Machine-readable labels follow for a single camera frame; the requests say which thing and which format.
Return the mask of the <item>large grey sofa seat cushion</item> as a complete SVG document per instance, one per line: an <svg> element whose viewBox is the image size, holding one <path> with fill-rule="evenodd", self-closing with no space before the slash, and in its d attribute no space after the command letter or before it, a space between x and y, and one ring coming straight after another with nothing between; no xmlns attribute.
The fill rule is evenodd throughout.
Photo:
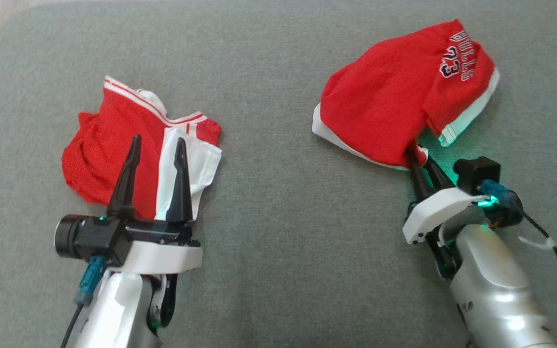
<svg viewBox="0 0 557 348"><path fill-rule="evenodd" d="M179 0L34 7L0 29L0 348L59 348L86 265L56 224L99 215L60 157L106 75L152 90L171 117L203 112L223 150L180 276L164 348L462 348L429 249L401 231L406 172L311 132L323 86L387 38L457 18L501 79L450 147L486 156L557 243L557 0Z"/></svg>

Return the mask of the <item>red shorts with white stripes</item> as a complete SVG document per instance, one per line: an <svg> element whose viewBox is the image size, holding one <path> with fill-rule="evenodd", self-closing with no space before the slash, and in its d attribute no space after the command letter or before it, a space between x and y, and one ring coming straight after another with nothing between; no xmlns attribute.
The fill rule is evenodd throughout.
<svg viewBox="0 0 557 348"><path fill-rule="evenodd" d="M142 137L133 206L138 218L164 220L172 202L177 141L187 147L193 217L222 157L221 126L203 113L170 119L161 99L107 76L99 112L79 114L80 129L64 148L62 172L87 203L108 205L133 137Z"/></svg>

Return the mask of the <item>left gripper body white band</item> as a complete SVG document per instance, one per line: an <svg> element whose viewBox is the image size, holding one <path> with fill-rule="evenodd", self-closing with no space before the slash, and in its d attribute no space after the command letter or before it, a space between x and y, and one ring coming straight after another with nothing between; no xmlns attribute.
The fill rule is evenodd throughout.
<svg viewBox="0 0 557 348"><path fill-rule="evenodd" d="M126 230L133 244L125 262L119 267L110 266L111 271L177 275L200 267L203 262L203 249L193 238L191 223L135 220Z"/></svg>

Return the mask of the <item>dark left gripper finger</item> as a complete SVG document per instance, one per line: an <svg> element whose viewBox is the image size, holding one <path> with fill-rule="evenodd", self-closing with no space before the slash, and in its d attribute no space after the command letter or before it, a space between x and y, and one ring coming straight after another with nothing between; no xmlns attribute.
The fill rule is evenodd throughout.
<svg viewBox="0 0 557 348"><path fill-rule="evenodd" d="M141 161L142 137L133 137L130 149L119 172L117 183L111 194L106 216L109 218L131 219L135 217L133 192L137 167Z"/></svg>
<svg viewBox="0 0 557 348"><path fill-rule="evenodd" d="M176 178L171 205L166 212L166 221L169 223L186 224L193 221L194 212L191 200L187 145L183 137L179 137L177 140L173 165L176 170Z"/></svg>

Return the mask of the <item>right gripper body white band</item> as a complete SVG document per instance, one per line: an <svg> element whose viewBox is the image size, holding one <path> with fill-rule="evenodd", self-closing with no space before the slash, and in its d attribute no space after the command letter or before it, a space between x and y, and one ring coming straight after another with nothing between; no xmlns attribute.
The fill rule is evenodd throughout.
<svg viewBox="0 0 557 348"><path fill-rule="evenodd" d="M402 233L409 245L424 242L427 233L488 195L471 195L460 188L445 188L416 204L408 213Z"/></svg>

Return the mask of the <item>red Bulls jersey white sleeves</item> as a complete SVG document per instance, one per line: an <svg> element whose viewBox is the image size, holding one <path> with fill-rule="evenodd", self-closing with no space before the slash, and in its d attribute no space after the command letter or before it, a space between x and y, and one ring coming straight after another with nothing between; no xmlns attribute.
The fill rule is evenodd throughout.
<svg viewBox="0 0 557 348"><path fill-rule="evenodd" d="M486 108L500 74L459 20L379 42L336 71L312 115L312 132L372 163L408 168L428 158L429 129L452 145Z"/></svg>

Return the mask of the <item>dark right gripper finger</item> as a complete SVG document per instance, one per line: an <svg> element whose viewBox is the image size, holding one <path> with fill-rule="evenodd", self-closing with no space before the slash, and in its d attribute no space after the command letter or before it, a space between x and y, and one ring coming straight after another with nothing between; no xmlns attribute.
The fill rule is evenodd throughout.
<svg viewBox="0 0 557 348"><path fill-rule="evenodd" d="M431 186L424 175L428 154L419 145L414 145L406 149L406 158L416 200L426 200L431 195Z"/></svg>
<svg viewBox="0 0 557 348"><path fill-rule="evenodd" d="M455 183L447 176L446 172L438 165L432 156L424 164L424 182L427 192L438 192L446 188L455 188Z"/></svg>

